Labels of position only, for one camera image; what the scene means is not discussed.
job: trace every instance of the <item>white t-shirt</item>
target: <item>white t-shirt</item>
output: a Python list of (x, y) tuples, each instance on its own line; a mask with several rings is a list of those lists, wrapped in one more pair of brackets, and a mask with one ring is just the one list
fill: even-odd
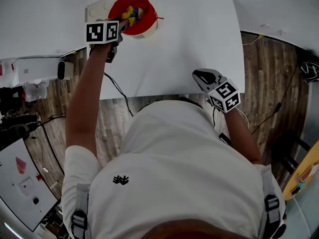
[[(94, 155), (66, 150), (62, 189), (70, 231), (78, 183), (90, 183), (88, 223), (94, 239), (140, 239), (167, 221), (199, 219), (254, 238), (264, 209), (262, 165), (222, 143), (203, 109), (161, 101), (134, 117), (119, 157), (100, 172)], [(125, 185), (114, 177), (128, 177)], [(285, 203), (275, 178), (281, 216)]]

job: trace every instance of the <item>wooden floor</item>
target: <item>wooden floor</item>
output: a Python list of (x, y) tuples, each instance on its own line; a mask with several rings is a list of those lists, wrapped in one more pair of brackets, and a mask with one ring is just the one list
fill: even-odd
[[(249, 43), (255, 38), (254, 35), (242, 34), (243, 43)], [(261, 38), (253, 44), (243, 47), (245, 94), (241, 96), (240, 109), (246, 114), (250, 131), (253, 132), (260, 122), (273, 113), (276, 104), (282, 100), (296, 67), (297, 54), (294, 46), (266, 38)], [(86, 50), (70, 55), (67, 59), (75, 64), (75, 76), (70, 81), (56, 80), (50, 83), (48, 97), (45, 100), (39, 100), (35, 106), (42, 121), (66, 114), (69, 100), (86, 61)], [(136, 114), (143, 106), (156, 100), (176, 100), (177, 98), (177, 95), (129, 98), (129, 105), (132, 112)], [(213, 109), (205, 103), (202, 94), (190, 95), (189, 98), (201, 104), (212, 115)], [(265, 164), (271, 163), (271, 148), (282, 132), (291, 129), (298, 135), (301, 134), (307, 111), (307, 101), (308, 86), (297, 70), (281, 110), (253, 134)], [(98, 160), (102, 166), (105, 166), (107, 162), (117, 156), (130, 119), (124, 99), (100, 101), (96, 141)], [(61, 196), (63, 171), (59, 168), (50, 145), (63, 168), (65, 151), (64, 121), (65, 119), (61, 118), (47, 123), (31, 134), (38, 137), (39, 140), (28, 139), (26, 141), (30, 154), (47, 184), (49, 186), (56, 184), (53, 192), (57, 198)], [(215, 121), (216, 131), (228, 134), (222, 113), (215, 112)], [(41, 169), (42, 166), (49, 173), (44, 172)], [(281, 165), (275, 164), (273, 172), (277, 180), (284, 183), (285, 173)]]

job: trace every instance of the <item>strap buckle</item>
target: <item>strap buckle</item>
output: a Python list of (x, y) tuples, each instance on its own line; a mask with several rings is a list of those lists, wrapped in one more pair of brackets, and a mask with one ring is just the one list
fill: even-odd
[(279, 208), (279, 199), (275, 195), (268, 195), (265, 198), (266, 212)]
[(80, 228), (87, 229), (88, 226), (88, 217), (82, 210), (75, 211), (72, 215), (72, 225)]

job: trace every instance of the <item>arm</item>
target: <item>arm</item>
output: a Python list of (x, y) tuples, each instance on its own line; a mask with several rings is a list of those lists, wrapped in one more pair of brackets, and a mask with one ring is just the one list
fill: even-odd
[(224, 114), (232, 147), (253, 164), (261, 164), (259, 148), (236, 109)]
[(66, 147), (79, 145), (96, 156), (95, 128), (105, 60), (110, 44), (96, 45), (84, 66), (70, 101), (65, 127)]

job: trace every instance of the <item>hand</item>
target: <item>hand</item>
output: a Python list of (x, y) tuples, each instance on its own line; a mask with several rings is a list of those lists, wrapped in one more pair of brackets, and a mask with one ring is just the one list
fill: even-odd
[(108, 58), (108, 53), (111, 49), (112, 43), (94, 44), (92, 54), (102, 57), (104, 60)]

